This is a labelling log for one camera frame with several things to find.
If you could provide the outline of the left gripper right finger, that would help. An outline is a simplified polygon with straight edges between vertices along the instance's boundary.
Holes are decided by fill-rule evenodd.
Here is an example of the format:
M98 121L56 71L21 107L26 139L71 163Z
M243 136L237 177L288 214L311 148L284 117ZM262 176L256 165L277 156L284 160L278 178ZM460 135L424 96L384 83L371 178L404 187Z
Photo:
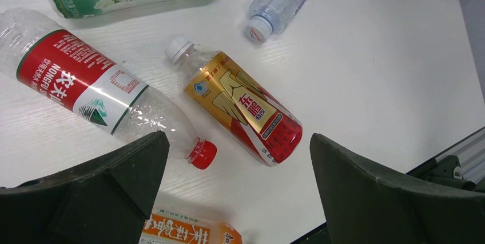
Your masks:
M483 243L484 194L424 181L322 134L310 155L332 243Z

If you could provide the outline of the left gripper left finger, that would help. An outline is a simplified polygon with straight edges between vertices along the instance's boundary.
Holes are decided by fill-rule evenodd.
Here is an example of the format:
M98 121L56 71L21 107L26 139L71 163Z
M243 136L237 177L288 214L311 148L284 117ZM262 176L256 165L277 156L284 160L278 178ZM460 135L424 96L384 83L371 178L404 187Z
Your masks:
M58 173L1 188L2 243L137 243L170 144L150 133Z

